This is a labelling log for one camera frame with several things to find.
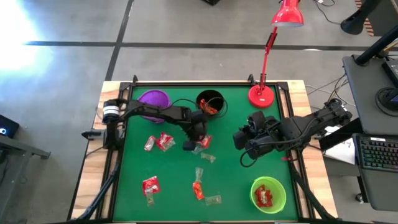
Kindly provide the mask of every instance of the lamp shade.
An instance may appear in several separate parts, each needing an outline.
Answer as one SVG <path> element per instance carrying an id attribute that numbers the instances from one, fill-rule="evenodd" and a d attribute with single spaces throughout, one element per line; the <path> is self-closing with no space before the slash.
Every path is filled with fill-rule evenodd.
<path id="1" fill-rule="evenodd" d="M 304 25 L 303 15 L 297 8 L 299 0 L 284 0 L 271 24 L 276 27 L 300 27 Z"/>

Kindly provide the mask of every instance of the red lamp base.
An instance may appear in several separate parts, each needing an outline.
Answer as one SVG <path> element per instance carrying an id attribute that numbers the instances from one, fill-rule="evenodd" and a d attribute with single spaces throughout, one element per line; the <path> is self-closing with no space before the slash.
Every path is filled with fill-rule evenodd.
<path id="1" fill-rule="evenodd" d="M 267 108 L 274 102 L 274 92 L 265 86 L 262 90 L 261 95 L 258 94 L 260 86 L 255 85 L 249 90 L 248 98 L 249 102 L 256 108 Z"/>

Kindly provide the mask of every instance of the green table surface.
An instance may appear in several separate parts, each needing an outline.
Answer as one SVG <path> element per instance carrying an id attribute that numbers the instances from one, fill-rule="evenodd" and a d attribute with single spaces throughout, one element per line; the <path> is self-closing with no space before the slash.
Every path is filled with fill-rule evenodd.
<path id="1" fill-rule="evenodd" d="M 247 99 L 249 88 L 230 87 L 165 87 L 157 88 L 169 94 L 171 101 L 188 98 L 195 101 L 203 90 L 219 91 L 228 102 L 227 114 L 209 121 L 208 134 L 213 136 L 210 147 L 204 152 L 214 155 L 210 163 L 200 154 L 183 151 L 182 143 L 187 139 L 179 126 L 154 124 L 139 116 L 130 118 L 121 165 L 118 192 L 114 209 L 114 221 L 243 221 L 243 220 L 297 220 L 294 191 L 288 164 L 282 161 L 285 152 L 273 151 L 258 159 L 250 168 L 239 163 L 243 150 L 235 149 L 233 134 L 246 124 L 247 116 L 258 109 Z M 150 90 L 147 87 L 134 89 L 133 99 Z M 186 101 L 175 105 L 195 106 Z M 280 119 L 279 108 L 274 103 L 263 110 L 266 116 Z M 144 150 L 148 137 L 159 137 L 164 131 L 176 142 L 167 152 L 154 146 L 151 152 Z M 192 190 L 195 168 L 203 168 L 202 189 L 206 197 L 221 195 L 222 203 L 206 206 L 205 200 L 197 200 Z M 154 194 L 155 204 L 148 207 L 142 193 L 142 181 L 157 176 L 161 191 Z M 284 186 L 287 201 L 283 211 L 270 215 L 260 212 L 249 198 L 253 181 L 261 176 L 279 180 Z"/>

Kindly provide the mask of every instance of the wooden table frame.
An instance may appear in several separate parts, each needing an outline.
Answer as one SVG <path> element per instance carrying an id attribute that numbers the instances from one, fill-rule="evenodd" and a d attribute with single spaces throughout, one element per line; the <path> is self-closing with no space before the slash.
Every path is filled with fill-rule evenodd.
<path id="1" fill-rule="evenodd" d="M 305 116 L 311 113 L 310 105 L 308 102 L 307 92 L 305 85 L 302 80 L 289 80 L 289 81 L 268 81 L 267 83 L 278 83 L 280 102 L 282 103 L 281 109 L 285 117 L 289 116 Z M 131 82 L 104 82 L 101 97 L 98 103 L 98 111 L 95 116 L 93 129 L 105 129 L 105 126 L 101 123 L 101 118 L 98 114 L 102 114 L 103 102 L 112 98 L 123 97 L 127 98 L 131 95 L 131 91 L 120 91 L 122 88 L 128 88 Z M 247 81 L 137 81 L 139 86 L 161 86 L 170 83 L 196 83 L 198 85 L 220 85 L 221 83 L 229 83 L 231 85 L 248 85 Z M 313 140 L 313 145 L 318 145 L 318 141 Z M 86 153 L 89 153 L 102 145 L 102 140 L 90 141 L 87 146 Z M 297 152 L 292 151 L 293 157 L 297 155 Z M 76 185 L 75 194 L 68 214 L 68 220 L 71 218 L 79 217 L 85 209 L 93 201 L 102 184 L 113 169 L 118 156 L 117 151 L 109 151 L 106 149 L 100 149 L 98 152 L 87 157 L 82 164 L 81 173 Z M 312 147 L 306 148 L 301 157 L 302 161 L 296 161 L 296 169 L 301 172 L 304 176 L 304 180 L 310 186 L 311 191 L 314 193 L 319 202 L 326 208 L 326 210 L 337 217 L 333 196 L 331 194 L 330 184 L 323 163 L 322 153 L 318 149 Z M 313 208 L 308 204 L 308 200 L 304 196 L 301 188 L 294 182 L 294 191 L 298 193 L 298 200 L 296 206 L 300 208 L 300 217 L 313 218 L 319 217 L 318 213 L 314 212 Z M 114 202 L 111 201 L 111 193 L 116 191 L 114 187 L 111 187 L 103 203 L 101 203 L 98 210 L 101 212 L 95 212 L 91 218 L 108 218 L 113 216 L 113 209 L 109 209 L 109 206 Z"/>

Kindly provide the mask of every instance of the gray floor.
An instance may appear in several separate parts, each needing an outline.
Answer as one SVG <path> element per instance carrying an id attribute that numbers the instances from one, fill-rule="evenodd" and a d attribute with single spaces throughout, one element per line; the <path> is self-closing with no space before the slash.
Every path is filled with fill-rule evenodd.
<path id="1" fill-rule="evenodd" d="M 278 0 L 135 0 L 124 42 L 265 44 Z M 61 222 L 67 217 L 90 128 L 113 47 L 25 46 L 22 41 L 115 42 L 127 0 L 25 0 L 0 2 L 0 113 L 21 124 L 17 138 L 51 151 L 33 159 L 27 181 L 18 187 L 10 220 Z M 366 32 L 348 35 L 327 23 L 310 0 L 300 8 L 305 25 L 280 29 L 275 44 L 369 46 Z M 339 22 L 356 10 L 353 0 L 324 9 Z M 260 74 L 263 50 L 157 49 L 122 47 L 112 80 L 237 80 Z M 299 79 L 321 86 L 344 74 L 349 51 L 273 50 L 268 79 Z M 333 86 L 325 88 L 331 91 Z M 353 99 L 346 85 L 340 96 Z M 310 95 L 320 107 L 327 93 Z M 347 106 L 354 114 L 355 108 Z M 353 200 L 353 177 L 330 177 L 339 216 L 345 220 L 393 222 L 398 213 L 378 212 Z"/>

